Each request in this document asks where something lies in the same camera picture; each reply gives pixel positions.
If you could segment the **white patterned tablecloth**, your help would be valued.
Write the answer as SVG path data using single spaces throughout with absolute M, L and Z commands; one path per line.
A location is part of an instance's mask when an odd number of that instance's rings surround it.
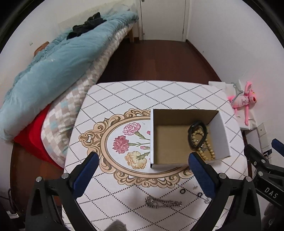
M 232 155 L 213 167 L 234 179 L 247 174 L 241 131 L 222 90 L 170 81 L 97 84 L 83 101 L 64 165 L 70 173 L 90 152 L 98 153 L 100 165 L 78 198 L 97 230 L 105 230 L 115 220 L 128 230 L 190 230 L 210 201 L 188 169 L 150 167 L 153 108 L 223 112 Z

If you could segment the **light blue quilt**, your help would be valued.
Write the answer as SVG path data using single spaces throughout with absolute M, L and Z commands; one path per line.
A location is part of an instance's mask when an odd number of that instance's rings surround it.
M 57 37 L 14 79 L 1 107 L 1 139 L 11 141 L 48 104 L 80 79 L 120 29 L 136 22 L 133 11 L 103 15 L 105 20 L 79 37 Z

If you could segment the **white cardboard box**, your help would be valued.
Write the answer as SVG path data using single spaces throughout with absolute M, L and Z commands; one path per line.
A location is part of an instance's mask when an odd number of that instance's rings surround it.
M 153 109 L 150 124 L 151 168 L 187 166 L 192 152 L 207 163 L 232 155 L 225 114 L 221 111 Z

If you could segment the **pink panther plush toy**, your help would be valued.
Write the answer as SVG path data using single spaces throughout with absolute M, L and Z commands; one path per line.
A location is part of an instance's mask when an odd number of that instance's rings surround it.
M 249 109 L 250 106 L 257 102 L 256 94 L 252 89 L 252 82 L 247 81 L 244 90 L 238 89 L 238 87 L 233 84 L 234 88 L 238 90 L 236 95 L 228 96 L 228 100 L 234 109 L 234 114 L 237 115 L 237 112 L 240 109 L 244 109 L 244 123 L 246 126 L 249 125 Z

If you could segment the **checkered mattress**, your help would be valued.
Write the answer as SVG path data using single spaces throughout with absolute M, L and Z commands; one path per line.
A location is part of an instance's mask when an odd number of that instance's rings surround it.
M 41 141 L 48 157 L 64 167 L 70 136 L 89 89 L 103 74 L 109 59 L 134 24 L 115 32 L 105 50 L 91 63 L 83 76 L 51 103 L 41 127 Z

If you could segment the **red bed sheet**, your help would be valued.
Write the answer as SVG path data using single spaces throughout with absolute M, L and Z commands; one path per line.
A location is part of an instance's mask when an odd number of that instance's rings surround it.
M 46 118 L 51 104 L 47 105 L 35 119 L 25 127 L 15 138 L 14 142 L 20 144 L 29 154 L 45 161 L 58 169 L 63 170 L 54 160 L 48 155 L 41 140 L 41 128 Z

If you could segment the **black clothing on bed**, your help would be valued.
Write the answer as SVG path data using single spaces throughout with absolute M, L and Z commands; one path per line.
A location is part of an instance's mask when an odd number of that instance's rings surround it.
M 79 37 L 82 34 L 93 30 L 104 22 L 106 22 L 106 19 L 103 19 L 100 12 L 97 12 L 93 16 L 89 17 L 83 24 L 73 26 L 72 31 L 68 34 L 66 39 L 69 40 L 75 37 Z

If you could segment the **white wall power strip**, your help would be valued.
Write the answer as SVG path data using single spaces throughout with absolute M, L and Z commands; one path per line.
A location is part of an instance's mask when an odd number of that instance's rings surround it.
M 265 158 L 270 160 L 271 154 L 272 154 L 272 147 L 271 147 L 271 143 L 269 142 L 269 139 L 267 137 L 267 132 L 266 132 L 264 123 L 261 123 L 257 127 L 257 132 L 258 132 L 258 138 L 259 138 L 259 142 L 260 142 L 261 152 L 262 152 L 262 154 L 264 155 Z

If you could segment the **white door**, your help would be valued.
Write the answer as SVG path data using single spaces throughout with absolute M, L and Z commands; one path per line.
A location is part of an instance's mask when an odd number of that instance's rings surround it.
M 135 1 L 140 40 L 185 42 L 190 1 Z

